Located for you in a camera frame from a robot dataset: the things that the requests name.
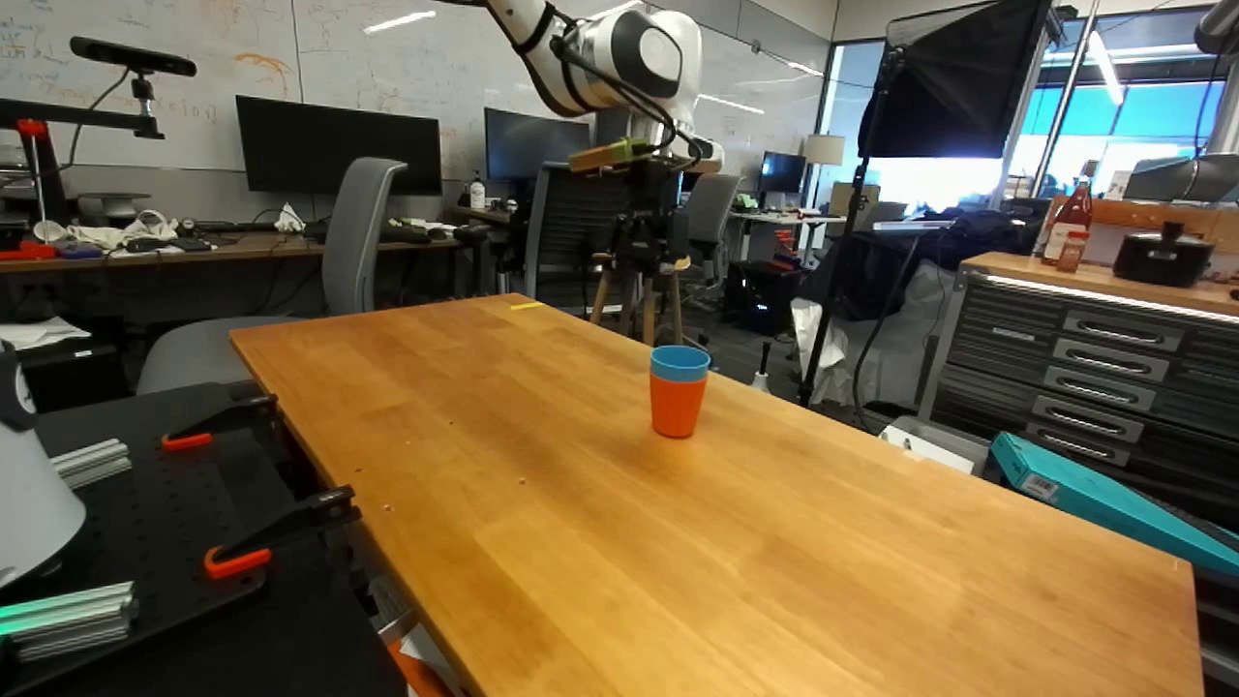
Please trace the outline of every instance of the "plastic cup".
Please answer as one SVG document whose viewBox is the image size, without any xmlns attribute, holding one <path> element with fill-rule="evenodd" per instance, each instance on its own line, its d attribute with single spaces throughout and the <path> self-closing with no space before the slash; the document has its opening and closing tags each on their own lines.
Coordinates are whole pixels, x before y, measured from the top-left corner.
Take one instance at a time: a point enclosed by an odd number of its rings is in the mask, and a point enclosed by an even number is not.
<svg viewBox="0 0 1239 697">
<path fill-rule="evenodd" d="M 692 436 L 703 400 L 708 353 L 658 344 L 649 353 L 649 426 L 660 436 Z"/>
</svg>

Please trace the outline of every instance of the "orange cup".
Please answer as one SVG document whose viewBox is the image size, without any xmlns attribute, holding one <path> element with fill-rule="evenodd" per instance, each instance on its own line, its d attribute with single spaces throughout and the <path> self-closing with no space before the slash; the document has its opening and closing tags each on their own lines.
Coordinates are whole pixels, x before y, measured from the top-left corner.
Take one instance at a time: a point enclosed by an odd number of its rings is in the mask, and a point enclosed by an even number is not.
<svg viewBox="0 0 1239 697">
<path fill-rule="evenodd" d="M 708 353 L 658 344 L 649 358 L 649 426 L 660 436 L 692 436 L 703 400 Z"/>
</svg>

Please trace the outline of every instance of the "drawer handle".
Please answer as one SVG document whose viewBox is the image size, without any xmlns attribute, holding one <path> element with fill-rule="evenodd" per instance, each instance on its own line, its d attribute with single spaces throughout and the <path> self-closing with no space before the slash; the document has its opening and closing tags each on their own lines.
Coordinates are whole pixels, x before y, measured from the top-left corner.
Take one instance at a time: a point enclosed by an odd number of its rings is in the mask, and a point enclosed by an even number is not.
<svg viewBox="0 0 1239 697">
<path fill-rule="evenodd" d="M 1138 402 L 1134 395 L 1104 390 L 1104 386 L 1076 382 L 1076 378 L 1055 378 L 1055 386 L 1059 386 L 1059 390 L 1071 390 L 1071 395 L 1098 400 L 1098 402 L 1126 402 L 1126 407 L 1134 407 L 1134 402 Z"/>
<path fill-rule="evenodd" d="M 1095 358 L 1095 353 L 1069 353 L 1069 362 L 1098 369 L 1098 371 L 1151 376 L 1145 363 L 1124 363 L 1124 362 L 1108 362 L 1108 358 Z"/>
<path fill-rule="evenodd" d="M 1045 413 L 1049 413 L 1053 421 L 1065 421 L 1065 426 L 1076 426 L 1076 431 L 1087 431 L 1087 433 L 1124 436 L 1120 426 L 1098 421 L 1098 420 L 1085 420 L 1085 413 L 1071 413 L 1071 409 L 1059 409 L 1059 407 L 1049 407 Z"/>
<path fill-rule="evenodd" d="M 1018 329 L 1007 329 L 1007 327 L 989 327 L 989 332 L 1007 337 L 1007 340 L 1037 344 L 1037 332 L 1018 332 Z"/>
<path fill-rule="evenodd" d="M 1059 436 L 1059 433 L 1041 433 L 1049 444 L 1055 444 L 1055 448 L 1071 448 L 1071 453 L 1087 453 L 1087 458 L 1095 458 L 1095 462 L 1116 462 L 1116 453 L 1111 448 L 1095 448 L 1095 444 L 1085 444 L 1085 442 L 1071 442 L 1071 436 Z"/>
<path fill-rule="evenodd" d="M 1161 344 L 1164 340 L 1157 332 L 1129 332 L 1129 329 L 1095 327 L 1095 322 L 1078 322 L 1078 332 L 1108 337 L 1108 340 L 1126 340 L 1126 344 Z"/>
</svg>

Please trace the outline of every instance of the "black pole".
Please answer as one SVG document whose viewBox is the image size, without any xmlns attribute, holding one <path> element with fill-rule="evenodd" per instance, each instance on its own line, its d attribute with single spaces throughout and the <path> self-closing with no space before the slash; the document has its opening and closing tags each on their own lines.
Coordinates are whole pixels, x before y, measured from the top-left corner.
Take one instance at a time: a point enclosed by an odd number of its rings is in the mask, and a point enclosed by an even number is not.
<svg viewBox="0 0 1239 697">
<path fill-rule="evenodd" d="M 891 47 L 891 51 L 882 56 L 882 65 L 880 65 L 874 96 L 871 96 L 871 106 L 868 106 L 868 111 L 862 111 L 862 123 L 859 123 L 859 168 L 855 168 L 855 176 L 850 176 L 850 200 L 847 200 L 842 235 L 832 239 L 832 245 L 847 245 L 847 235 L 855 235 L 855 216 L 859 216 L 868 159 L 871 159 L 871 151 L 874 151 L 874 131 L 880 131 L 880 123 L 882 123 L 882 111 L 886 111 L 886 102 L 891 102 L 891 83 L 893 83 L 899 71 L 902 71 L 902 47 Z M 822 298 L 822 319 L 816 319 L 816 332 L 812 332 L 809 369 L 806 369 L 806 378 L 802 378 L 802 407 L 812 402 L 816 362 L 822 362 L 823 329 L 827 329 L 827 306 L 832 306 L 834 294 L 841 294 L 841 270 L 842 270 L 841 258 L 842 258 L 842 247 L 823 251 L 823 298 Z"/>
</svg>

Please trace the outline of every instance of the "whiteboard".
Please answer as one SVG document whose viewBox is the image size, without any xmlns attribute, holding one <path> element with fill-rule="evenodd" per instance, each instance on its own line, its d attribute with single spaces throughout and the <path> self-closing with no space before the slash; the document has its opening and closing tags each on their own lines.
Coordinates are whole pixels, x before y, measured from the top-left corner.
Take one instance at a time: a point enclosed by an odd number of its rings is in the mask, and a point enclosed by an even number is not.
<svg viewBox="0 0 1239 697">
<path fill-rule="evenodd" d="M 612 5 L 556 0 L 569 17 Z M 365 30 L 407 10 L 433 20 Z M 478 176 L 483 110 L 552 116 L 491 17 L 438 0 L 3 0 L 0 96 L 83 110 L 121 65 L 69 56 L 74 35 L 198 61 L 198 78 L 150 78 L 167 138 L 83 128 L 77 163 L 242 171 L 236 94 L 433 116 L 443 180 Z M 731 163 L 756 163 L 757 151 L 791 151 L 809 136 L 822 83 L 703 30 L 699 88 L 762 110 L 695 110 L 699 136 L 720 138 Z M 135 102 L 121 84 L 99 110 L 135 111 Z M 59 159 L 69 131 L 52 123 Z"/>
</svg>

